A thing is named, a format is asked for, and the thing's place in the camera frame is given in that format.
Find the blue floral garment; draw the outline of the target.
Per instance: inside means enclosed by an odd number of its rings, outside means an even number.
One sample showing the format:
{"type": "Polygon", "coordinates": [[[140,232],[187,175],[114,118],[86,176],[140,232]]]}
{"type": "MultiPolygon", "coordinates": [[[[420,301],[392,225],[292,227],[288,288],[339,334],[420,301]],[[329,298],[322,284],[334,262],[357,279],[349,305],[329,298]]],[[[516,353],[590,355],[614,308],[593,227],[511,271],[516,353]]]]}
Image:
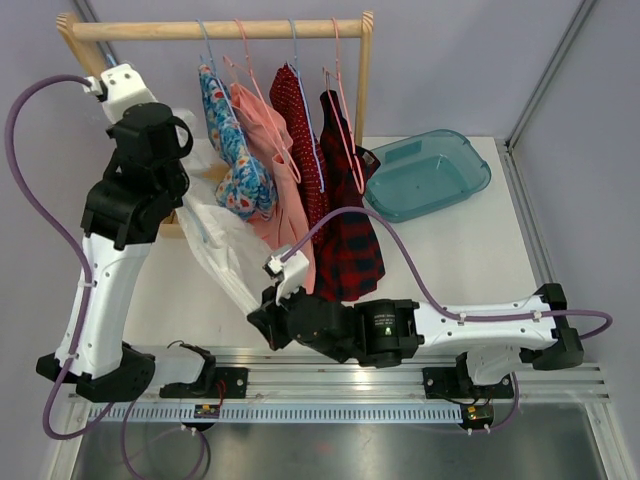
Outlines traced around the blue floral garment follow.
{"type": "Polygon", "coordinates": [[[229,90],[206,64],[199,66],[198,79],[209,141],[227,165],[215,188],[217,203],[244,221],[254,217],[270,219],[278,200],[275,183],[250,152],[229,90]]]}

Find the pink pleated skirt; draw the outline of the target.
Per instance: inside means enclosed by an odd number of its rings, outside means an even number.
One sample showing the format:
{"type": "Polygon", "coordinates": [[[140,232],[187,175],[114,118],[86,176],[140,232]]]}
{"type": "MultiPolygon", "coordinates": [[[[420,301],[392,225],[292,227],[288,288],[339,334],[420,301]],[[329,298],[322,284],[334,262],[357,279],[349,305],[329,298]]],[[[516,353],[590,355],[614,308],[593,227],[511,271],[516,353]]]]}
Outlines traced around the pink pleated skirt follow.
{"type": "Polygon", "coordinates": [[[278,196],[270,219],[256,216],[250,223],[256,235],[273,250],[295,245],[309,232],[309,223],[291,166],[293,140],[286,122],[271,106],[238,83],[231,85],[231,101],[246,134],[249,151],[271,175],[278,196]]]}

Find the light blue hanger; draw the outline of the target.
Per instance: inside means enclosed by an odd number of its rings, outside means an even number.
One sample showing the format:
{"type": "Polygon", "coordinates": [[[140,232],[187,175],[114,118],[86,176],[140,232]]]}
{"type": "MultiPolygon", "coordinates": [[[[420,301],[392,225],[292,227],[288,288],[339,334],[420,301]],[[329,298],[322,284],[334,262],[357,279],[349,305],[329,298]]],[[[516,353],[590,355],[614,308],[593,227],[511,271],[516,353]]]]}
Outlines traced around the light blue hanger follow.
{"type": "Polygon", "coordinates": [[[306,93],[304,90],[304,85],[303,85],[300,68],[299,68],[296,24],[292,18],[288,18],[287,22],[289,23],[289,26],[290,26],[291,36],[293,41],[293,63],[289,65],[289,68],[294,73],[294,76],[298,84],[298,91],[301,97],[304,117],[307,125],[307,133],[308,133],[309,140],[311,142],[311,151],[312,151],[313,159],[314,159],[316,170],[319,177],[319,184],[320,184],[319,191],[321,193],[324,193],[326,190],[324,174],[322,173],[322,169],[321,169],[321,163],[320,163],[320,159],[317,152],[317,140],[316,140],[315,132],[313,130],[309,106],[308,106],[306,93]]]}
{"type": "Polygon", "coordinates": [[[201,57],[198,68],[202,103],[208,138],[226,164],[234,188],[245,190],[269,189],[273,186],[270,174],[249,150],[246,135],[233,110],[231,93],[217,73],[213,52],[204,23],[196,20],[206,43],[208,56],[201,57]]]}
{"type": "MultiPolygon", "coordinates": [[[[194,137],[194,147],[189,154],[184,165],[187,171],[191,174],[203,173],[213,163],[213,148],[205,143],[204,138],[194,137]]],[[[182,228],[186,228],[186,225],[190,223],[193,227],[199,230],[202,238],[205,238],[206,230],[204,223],[197,218],[195,211],[195,194],[189,193],[187,200],[185,201],[184,209],[185,214],[176,213],[174,217],[182,228]]]]}

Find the white garment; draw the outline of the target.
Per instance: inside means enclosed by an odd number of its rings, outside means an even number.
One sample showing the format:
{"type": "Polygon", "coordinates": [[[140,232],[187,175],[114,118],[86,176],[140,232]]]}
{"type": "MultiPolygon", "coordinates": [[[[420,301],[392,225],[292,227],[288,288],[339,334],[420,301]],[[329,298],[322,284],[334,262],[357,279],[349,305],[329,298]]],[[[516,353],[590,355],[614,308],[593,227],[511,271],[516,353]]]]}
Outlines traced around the white garment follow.
{"type": "MultiPolygon", "coordinates": [[[[202,135],[194,113],[184,108],[176,108],[173,113],[187,124],[194,137],[204,138],[205,143],[212,147],[202,135]]],[[[212,165],[200,174],[187,171],[184,160],[188,156],[182,159],[182,165],[190,185],[183,196],[183,206],[176,213],[185,214],[187,195],[195,194],[196,216],[205,225],[205,238],[190,223],[186,228],[179,225],[202,268],[243,314],[249,314],[259,307],[263,290],[271,285],[271,278],[263,266],[272,250],[255,234],[250,224],[217,204],[214,190],[226,173],[227,166],[216,150],[213,148],[212,165]]]]}

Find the red polka dot garment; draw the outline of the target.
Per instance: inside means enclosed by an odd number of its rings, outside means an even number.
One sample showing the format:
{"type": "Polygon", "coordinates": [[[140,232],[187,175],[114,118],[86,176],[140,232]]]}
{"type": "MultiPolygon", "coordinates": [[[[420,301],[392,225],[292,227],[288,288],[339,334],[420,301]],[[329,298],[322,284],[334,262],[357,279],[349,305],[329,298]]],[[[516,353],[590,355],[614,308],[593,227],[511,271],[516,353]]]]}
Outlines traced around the red polka dot garment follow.
{"type": "Polygon", "coordinates": [[[269,99],[273,108],[284,119],[288,134],[293,141],[291,154],[301,174],[298,190],[308,224],[314,227],[330,211],[328,173],[319,140],[316,137],[317,152],[326,186],[325,192],[321,193],[298,84],[289,65],[285,63],[276,71],[269,91],[269,99]]]}

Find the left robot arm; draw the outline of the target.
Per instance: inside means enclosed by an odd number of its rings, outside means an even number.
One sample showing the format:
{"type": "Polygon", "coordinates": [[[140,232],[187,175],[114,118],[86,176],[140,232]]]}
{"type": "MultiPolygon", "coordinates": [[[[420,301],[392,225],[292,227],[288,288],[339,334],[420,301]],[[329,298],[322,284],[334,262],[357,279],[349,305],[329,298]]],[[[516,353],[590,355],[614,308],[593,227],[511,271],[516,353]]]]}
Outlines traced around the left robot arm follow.
{"type": "Polygon", "coordinates": [[[72,384],[93,403],[131,402],[148,388],[169,398],[205,397],[216,389],[216,359],[191,344],[161,354],[123,339],[140,270],[163,220],[183,204],[189,178],[181,163],[193,141],[171,108],[144,103],[111,125],[116,143],[102,179],[89,191],[81,220],[83,273],[60,347],[36,371],[72,384]]]}

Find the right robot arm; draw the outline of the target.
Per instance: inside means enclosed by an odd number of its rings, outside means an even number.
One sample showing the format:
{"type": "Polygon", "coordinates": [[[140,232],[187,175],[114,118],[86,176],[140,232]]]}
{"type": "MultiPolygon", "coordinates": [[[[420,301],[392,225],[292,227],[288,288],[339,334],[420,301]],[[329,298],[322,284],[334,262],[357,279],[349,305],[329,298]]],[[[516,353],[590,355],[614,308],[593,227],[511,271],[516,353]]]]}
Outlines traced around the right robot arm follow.
{"type": "Polygon", "coordinates": [[[425,375],[429,397],[473,398],[529,364],[538,371],[578,367],[584,348],[568,323],[557,283],[512,304],[456,307],[449,316],[425,302],[381,299],[347,306],[298,290],[284,300],[269,287],[248,322],[280,350],[297,342],[338,363],[390,368],[418,353],[452,355],[453,372],[425,375]]]}

